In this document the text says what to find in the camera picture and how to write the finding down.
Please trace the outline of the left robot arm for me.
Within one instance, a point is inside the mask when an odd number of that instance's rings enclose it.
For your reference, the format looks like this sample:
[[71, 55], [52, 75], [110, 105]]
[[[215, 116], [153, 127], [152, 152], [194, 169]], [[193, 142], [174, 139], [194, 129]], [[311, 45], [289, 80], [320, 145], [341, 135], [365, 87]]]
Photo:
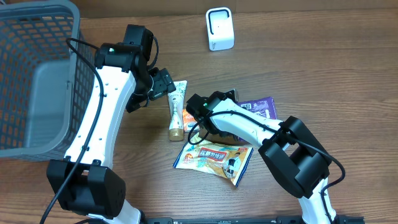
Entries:
[[94, 60], [86, 62], [94, 79], [83, 120], [64, 157], [47, 166], [52, 204], [83, 216], [85, 223], [146, 222], [144, 212], [126, 200], [113, 156], [123, 114], [175, 90], [169, 72], [155, 65], [158, 54], [154, 34], [129, 24], [122, 42], [96, 47]]

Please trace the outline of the white gold cosmetic tube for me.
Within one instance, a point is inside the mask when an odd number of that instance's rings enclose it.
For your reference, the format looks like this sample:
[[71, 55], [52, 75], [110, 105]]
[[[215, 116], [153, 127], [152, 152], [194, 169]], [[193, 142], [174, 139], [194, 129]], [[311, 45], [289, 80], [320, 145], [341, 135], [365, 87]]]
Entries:
[[184, 139], [183, 130], [183, 104], [187, 81], [174, 82], [176, 90], [168, 94], [170, 108], [169, 139], [171, 141], [182, 141]]

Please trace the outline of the yellow white snack bag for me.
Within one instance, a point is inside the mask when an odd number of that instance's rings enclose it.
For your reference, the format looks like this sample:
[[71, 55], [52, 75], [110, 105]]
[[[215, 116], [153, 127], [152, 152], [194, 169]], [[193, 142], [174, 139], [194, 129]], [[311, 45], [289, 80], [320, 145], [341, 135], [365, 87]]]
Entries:
[[238, 186], [248, 167], [254, 148], [249, 146], [229, 146], [213, 143], [199, 137], [196, 133], [186, 142], [176, 158], [173, 167], [191, 169], [213, 174]]

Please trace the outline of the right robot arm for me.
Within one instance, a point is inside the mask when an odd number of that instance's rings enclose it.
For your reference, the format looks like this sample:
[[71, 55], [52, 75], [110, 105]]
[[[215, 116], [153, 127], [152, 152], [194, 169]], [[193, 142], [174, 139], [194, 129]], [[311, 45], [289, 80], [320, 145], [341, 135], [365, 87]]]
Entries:
[[277, 183], [298, 198], [305, 223], [333, 223], [327, 189], [333, 158], [296, 117], [267, 119], [236, 104], [233, 92], [194, 94], [186, 110], [210, 134], [233, 134], [256, 146]]

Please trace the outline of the red purple snack pack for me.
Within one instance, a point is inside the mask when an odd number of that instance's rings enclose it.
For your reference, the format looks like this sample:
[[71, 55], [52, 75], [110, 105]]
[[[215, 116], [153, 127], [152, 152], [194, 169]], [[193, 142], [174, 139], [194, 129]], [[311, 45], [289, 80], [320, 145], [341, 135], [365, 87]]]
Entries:
[[277, 119], [277, 111], [275, 108], [274, 99], [271, 96], [261, 98], [259, 100], [239, 102], [238, 105], [245, 110], [248, 110], [259, 116], [269, 119]]

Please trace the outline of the small orange white packet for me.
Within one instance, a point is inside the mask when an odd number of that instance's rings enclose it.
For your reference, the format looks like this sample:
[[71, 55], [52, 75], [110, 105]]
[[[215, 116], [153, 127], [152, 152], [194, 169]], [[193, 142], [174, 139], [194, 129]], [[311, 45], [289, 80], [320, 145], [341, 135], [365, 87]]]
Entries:
[[185, 133], [189, 133], [192, 128], [194, 127], [194, 125], [196, 125], [196, 120], [195, 118], [186, 110], [183, 109], [182, 111], [182, 115], [183, 115], [183, 130]]

